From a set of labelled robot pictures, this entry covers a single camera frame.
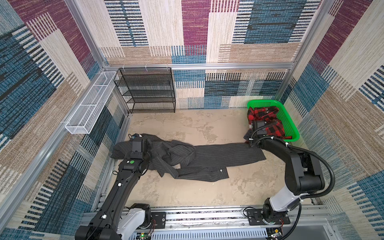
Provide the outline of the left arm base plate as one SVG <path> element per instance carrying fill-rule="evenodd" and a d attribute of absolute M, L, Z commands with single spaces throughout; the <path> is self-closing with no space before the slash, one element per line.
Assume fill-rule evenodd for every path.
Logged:
<path fill-rule="evenodd" d="M 165 229 L 166 227 L 166 212 L 154 212 L 151 213 L 151 221 L 149 224 L 142 224 L 141 226 L 137 227 L 136 230 L 145 230 L 149 231 L 150 229 Z"/>

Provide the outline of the dark grey striped shirt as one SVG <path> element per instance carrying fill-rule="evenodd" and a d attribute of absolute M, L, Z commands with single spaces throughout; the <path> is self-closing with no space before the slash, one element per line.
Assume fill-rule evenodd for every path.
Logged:
<path fill-rule="evenodd" d="M 263 151 L 245 143 L 193 146 L 180 141 L 164 141 L 155 135 L 135 134 L 148 143 L 149 170 L 178 180 L 216 182 L 229 178 L 228 167 L 257 163 L 266 159 Z"/>

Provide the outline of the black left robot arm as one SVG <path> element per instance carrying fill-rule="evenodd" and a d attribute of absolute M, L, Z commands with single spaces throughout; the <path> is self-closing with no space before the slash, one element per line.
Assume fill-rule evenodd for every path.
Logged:
<path fill-rule="evenodd" d="M 129 143 L 132 149 L 120 163 L 110 193 L 90 223 L 78 228 L 76 240 L 127 240 L 136 229 L 151 225 L 151 208 L 148 204 L 134 204 L 122 217 L 130 193 L 150 163 L 147 140 L 137 136 Z"/>

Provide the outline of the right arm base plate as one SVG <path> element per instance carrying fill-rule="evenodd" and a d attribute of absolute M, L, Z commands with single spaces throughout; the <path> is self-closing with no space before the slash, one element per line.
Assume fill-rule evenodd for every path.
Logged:
<path fill-rule="evenodd" d="M 287 212 L 264 211 L 253 207 L 243 209 L 243 215 L 250 226 L 289 225 L 291 220 Z"/>

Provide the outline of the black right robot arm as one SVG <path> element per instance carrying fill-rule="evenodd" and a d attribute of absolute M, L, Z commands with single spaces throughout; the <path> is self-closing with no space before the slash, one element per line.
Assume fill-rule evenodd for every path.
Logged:
<path fill-rule="evenodd" d="M 258 147 L 277 156 L 285 163 L 285 186 L 268 198 L 261 212 L 263 221 L 272 225 L 304 199 L 328 195 L 334 188 L 336 176 L 330 164 L 315 152 L 295 147 L 283 139 L 267 136 L 267 128 L 276 122 L 251 123 L 248 137 L 250 147 Z"/>

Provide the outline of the green plastic basket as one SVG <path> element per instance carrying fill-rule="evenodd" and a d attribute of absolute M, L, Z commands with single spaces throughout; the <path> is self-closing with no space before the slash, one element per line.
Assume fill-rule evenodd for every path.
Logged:
<path fill-rule="evenodd" d="M 277 107 L 279 112 L 277 113 L 277 118 L 282 121 L 286 135 L 291 139 L 286 140 L 286 142 L 296 142 L 300 139 L 300 133 L 295 126 L 291 116 L 287 112 L 286 108 L 282 103 L 276 100 L 251 100 L 247 103 L 247 108 L 267 108 L 267 107 Z"/>

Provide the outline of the red black plaid shirt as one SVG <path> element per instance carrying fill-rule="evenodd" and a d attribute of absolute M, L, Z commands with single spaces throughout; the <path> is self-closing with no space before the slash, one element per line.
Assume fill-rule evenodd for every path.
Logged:
<path fill-rule="evenodd" d="M 256 121 L 265 121 L 267 136 L 277 137 L 284 140 L 291 139 L 291 136 L 287 136 L 284 130 L 282 121 L 277 118 L 277 113 L 279 109 L 277 107 L 267 107 L 267 108 L 252 108 L 250 107 L 247 112 L 247 118 L 249 121 L 249 130 L 244 135 L 246 141 L 251 138 L 253 133 L 253 123 Z"/>

